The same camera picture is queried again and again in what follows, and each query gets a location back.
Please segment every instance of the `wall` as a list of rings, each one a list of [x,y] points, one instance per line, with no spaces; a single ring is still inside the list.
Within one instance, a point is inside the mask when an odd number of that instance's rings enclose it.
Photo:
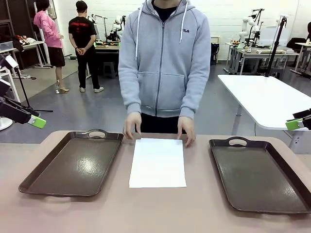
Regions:
[[[310,0],[300,0],[297,9],[296,19],[292,31],[292,37],[307,38],[307,25],[311,22]]]
[[[88,4],[89,14],[108,18],[107,30],[109,31],[116,15],[129,15],[138,9],[143,0],[85,0],[85,2]],[[60,32],[65,36],[65,54],[74,53],[67,38],[68,22],[77,15],[75,3],[76,0],[54,0]],[[298,0],[261,0],[260,3],[248,0],[192,0],[191,3],[208,16],[212,36],[221,36],[220,60],[225,60],[227,56],[228,47],[225,43],[229,42],[232,37],[239,39],[242,18],[249,16],[252,9],[265,9],[261,17],[264,26],[277,25],[276,20],[279,19],[280,14],[289,15],[288,27],[292,29],[298,7]],[[104,34],[104,25],[101,20],[98,26],[100,33]]]

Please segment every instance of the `hoodie drawstring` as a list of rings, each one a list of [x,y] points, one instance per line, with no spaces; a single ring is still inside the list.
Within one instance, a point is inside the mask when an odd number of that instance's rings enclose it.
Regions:
[[[140,22],[140,16],[142,12],[142,8],[144,5],[142,4],[138,13],[138,22],[137,22],[137,36],[136,36],[136,55],[135,55],[135,60],[137,61],[137,52],[138,52],[138,31],[139,31],[139,22]]]
[[[183,39],[183,27],[184,27],[184,21],[185,21],[185,17],[186,17],[186,13],[187,13],[187,7],[188,7],[188,1],[187,1],[187,3],[186,3],[185,12],[184,12],[184,15],[183,15],[183,21],[181,22],[180,40],[179,40],[179,43],[181,43],[181,40]]]

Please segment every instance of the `person in pink shirt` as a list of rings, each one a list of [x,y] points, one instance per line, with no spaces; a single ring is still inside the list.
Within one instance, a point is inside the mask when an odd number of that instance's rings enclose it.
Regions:
[[[59,88],[62,91],[67,92],[69,90],[65,88],[62,78],[62,67],[65,66],[65,58],[61,39],[64,37],[58,33],[55,22],[45,12],[50,6],[50,1],[36,0],[35,3],[38,13],[35,15],[34,24],[43,31],[45,43],[49,50],[51,66],[56,67],[56,82],[59,82]]]

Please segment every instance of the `gray hoodie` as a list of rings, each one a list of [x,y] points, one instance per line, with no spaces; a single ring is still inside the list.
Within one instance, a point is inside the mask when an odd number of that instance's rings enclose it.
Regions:
[[[163,23],[146,0],[127,18],[121,39],[119,79],[128,114],[193,119],[209,63],[207,17],[181,0]]]

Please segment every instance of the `plastic bin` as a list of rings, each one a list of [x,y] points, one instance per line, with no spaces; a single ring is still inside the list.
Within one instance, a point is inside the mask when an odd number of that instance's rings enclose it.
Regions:
[[[13,41],[0,43],[0,51],[13,49]]]

